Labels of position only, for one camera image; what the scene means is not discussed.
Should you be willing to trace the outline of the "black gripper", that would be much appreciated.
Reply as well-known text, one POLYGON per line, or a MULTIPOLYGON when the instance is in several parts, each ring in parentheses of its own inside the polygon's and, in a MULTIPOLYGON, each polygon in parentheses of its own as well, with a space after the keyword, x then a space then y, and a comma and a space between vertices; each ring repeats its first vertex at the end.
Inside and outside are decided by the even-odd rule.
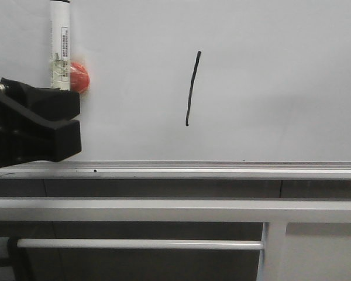
POLYGON ((81 127, 74 119, 79 114, 80 95, 75 91, 2 78, 0 168, 37 160, 60 162, 80 153, 81 127))

